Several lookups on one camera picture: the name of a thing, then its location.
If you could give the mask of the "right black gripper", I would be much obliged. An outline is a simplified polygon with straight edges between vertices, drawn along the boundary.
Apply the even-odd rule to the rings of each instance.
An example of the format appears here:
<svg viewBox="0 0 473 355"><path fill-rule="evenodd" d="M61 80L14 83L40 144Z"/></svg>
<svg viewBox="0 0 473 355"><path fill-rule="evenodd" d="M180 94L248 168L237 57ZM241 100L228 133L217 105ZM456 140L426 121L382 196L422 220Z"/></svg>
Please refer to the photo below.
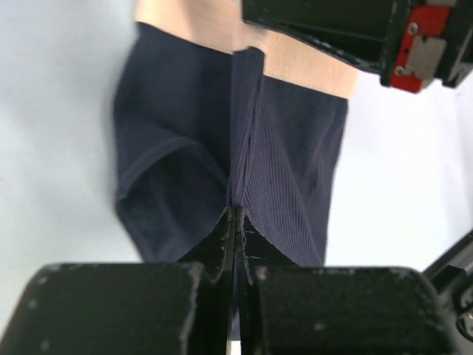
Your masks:
<svg viewBox="0 0 473 355"><path fill-rule="evenodd" d="M242 18L406 92L420 92L435 79L454 89L472 71L468 0L247 0Z"/></svg>

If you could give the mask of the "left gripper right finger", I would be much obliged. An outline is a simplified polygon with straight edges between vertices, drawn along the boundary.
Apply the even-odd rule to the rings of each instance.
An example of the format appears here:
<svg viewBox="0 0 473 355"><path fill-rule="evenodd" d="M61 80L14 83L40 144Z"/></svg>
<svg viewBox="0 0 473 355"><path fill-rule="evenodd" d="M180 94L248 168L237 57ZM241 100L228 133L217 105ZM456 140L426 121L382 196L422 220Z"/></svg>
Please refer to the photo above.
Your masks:
<svg viewBox="0 0 473 355"><path fill-rule="evenodd" d="M236 213L244 354L470 354L472 236L425 271L301 267Z"/></svg>

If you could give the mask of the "navy blue underwear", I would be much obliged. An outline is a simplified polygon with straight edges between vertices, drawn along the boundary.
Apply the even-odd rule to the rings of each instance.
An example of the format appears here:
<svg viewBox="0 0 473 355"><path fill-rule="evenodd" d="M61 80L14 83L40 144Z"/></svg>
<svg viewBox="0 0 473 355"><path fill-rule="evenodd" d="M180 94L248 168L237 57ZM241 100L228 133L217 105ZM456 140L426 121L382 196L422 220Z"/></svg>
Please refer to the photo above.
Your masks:
<svg viewBox="0 0 473 355"><path fill-rule="evenodd" d="M135 20L113 121L116 209L141 257L178 260L232 207L322 265L358 71L244 23L238 1L139 1Z"/></svg>

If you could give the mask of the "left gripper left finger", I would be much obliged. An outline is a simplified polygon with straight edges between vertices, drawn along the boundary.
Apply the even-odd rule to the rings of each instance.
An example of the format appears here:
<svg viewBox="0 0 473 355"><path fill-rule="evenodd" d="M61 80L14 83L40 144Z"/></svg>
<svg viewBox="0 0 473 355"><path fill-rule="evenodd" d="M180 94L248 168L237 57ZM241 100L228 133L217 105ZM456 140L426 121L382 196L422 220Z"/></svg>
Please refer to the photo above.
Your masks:
<svg viewBox="0 0 473 355"><path fill-rule="evenodd" d="M28 282L3 354L228 354L235 214L175 263L57 263Z"/></svg>

